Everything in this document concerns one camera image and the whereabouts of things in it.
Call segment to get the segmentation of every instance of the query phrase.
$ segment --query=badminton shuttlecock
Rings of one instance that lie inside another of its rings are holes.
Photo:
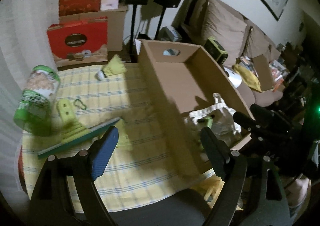
[[[118,55],[114,55],[110,62],[97,73],[98,80],[104,80],[110,75],[122,74],[127,72],[124,67],[121,58]]]

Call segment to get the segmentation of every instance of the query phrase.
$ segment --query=label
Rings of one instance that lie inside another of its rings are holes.
[[[67,46],[75,48],[84,45],[87,42],[87,37],[84,34],[72,34],[67,36],[64,42]]]
[[[56,72],[47,66],[36,66],[27,82],[18,110],[45,119],[51,113],[51,107],[60,85],[60,78]]]

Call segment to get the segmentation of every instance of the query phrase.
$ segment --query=shuttlecock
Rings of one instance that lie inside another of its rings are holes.
[[[123,119],[119,120],[114,125],[119,131],[119,140],[117,144],[117,148],[121,148],[122,150],[133,150],[132,142],[125,130],[125,122]]]
[[[121,58],[118,55],[114,55],[110,62],[97,73],[98,80],[104,80],[110,75],[122,74],[127,72],[124,67]]]

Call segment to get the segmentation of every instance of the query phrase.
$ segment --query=screw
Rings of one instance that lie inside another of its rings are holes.
[[[56,157],[54,155],[51,155],[51,156],[48,157],[48,161],[54,161],[55,158]]]
[[[233,151],[231,151],[231,155],[233,155],[234,157],[239,157],[240,153],[237,150],[233,150]]]
[[[79,156],[80,156],[80,157],[84,157],[84,156],[86,156],[87,154],[88,154],[88,151],[85,150],[85,149],[83,149],[83,150],[81,150],[81,151],[79,152]]]
[[[268,156],[264,156],[263,160],[266,161],[266,162],[270,162],[271,161],[270,157],[268,157]]]

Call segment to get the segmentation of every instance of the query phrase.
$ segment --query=yellow cloth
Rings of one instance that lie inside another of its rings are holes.
[[[125,134],[132,150],[116,148],[105,169],[95,182],[98,193],[109,212],[136,208],[160,201],[176,192],[192,186],[196,181],[211,176],[185,179],[178,175],[172,156],[166,146],[155,116],[139,64],[126,64],[127,72],[98,81],[95,74],[102,66],[87,66],[59,72],[61,86],[57,100],[68,98],[71,102],[81,99],[88,109],[74,107],[77,119],[86,127],[92,127],[108,119],[123,117]],[[61,125],[57,108],[53,108],[54,129]],[[51,138],[39,138],[23,132],[23,170],[29,197],[36,184],[45,159],[38,160],[37,152],[55,143]],[[69,150],[56,154],[58,158],[70,157],[81,149],[88,149],[92,141],[86,141]],[[77,213],[83,213],[73,178],[68,177],[71,199]]]
[[[258,92],[262,92],[260,81],[258,77],[254,75],[254,73],[252,73],[250,70],[246,69],[245,67],[239,64],[233,65],[232,68],[233,70],[235,70],[237,74],[239,74],[242,77],[242,80],[245,82],[247,86]]]

